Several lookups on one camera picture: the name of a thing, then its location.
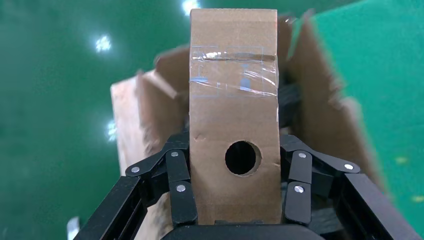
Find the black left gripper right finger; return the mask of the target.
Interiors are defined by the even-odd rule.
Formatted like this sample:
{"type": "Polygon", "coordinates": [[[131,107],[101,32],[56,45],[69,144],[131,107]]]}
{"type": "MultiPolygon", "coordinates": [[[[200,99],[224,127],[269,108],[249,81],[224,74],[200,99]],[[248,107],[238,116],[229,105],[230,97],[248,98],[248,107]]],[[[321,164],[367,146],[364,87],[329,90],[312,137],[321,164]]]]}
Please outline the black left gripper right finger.
{"type": "Polygon", "coordinates": [[[421,239],[357,164],[313,150],[290,134],[280,137],[280,162],[286,222],[308,227],[312,196],[318,195],[332,203],[351,240],[421,239]]]}

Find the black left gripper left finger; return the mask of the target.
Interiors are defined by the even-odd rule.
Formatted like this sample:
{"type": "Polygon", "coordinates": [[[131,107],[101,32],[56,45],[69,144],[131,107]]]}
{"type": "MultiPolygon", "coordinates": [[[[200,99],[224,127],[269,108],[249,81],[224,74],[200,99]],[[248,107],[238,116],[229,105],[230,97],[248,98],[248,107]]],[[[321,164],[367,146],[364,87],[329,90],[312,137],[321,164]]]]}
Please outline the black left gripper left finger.
{"type": "Polygon", "coordinates": [[[170,136],[158,153],[128,167],[75,239],[133,240],[148,207],[165,193],[175,205],[171,214],[175,227],[197,223],[187,130],[170,136]]]}

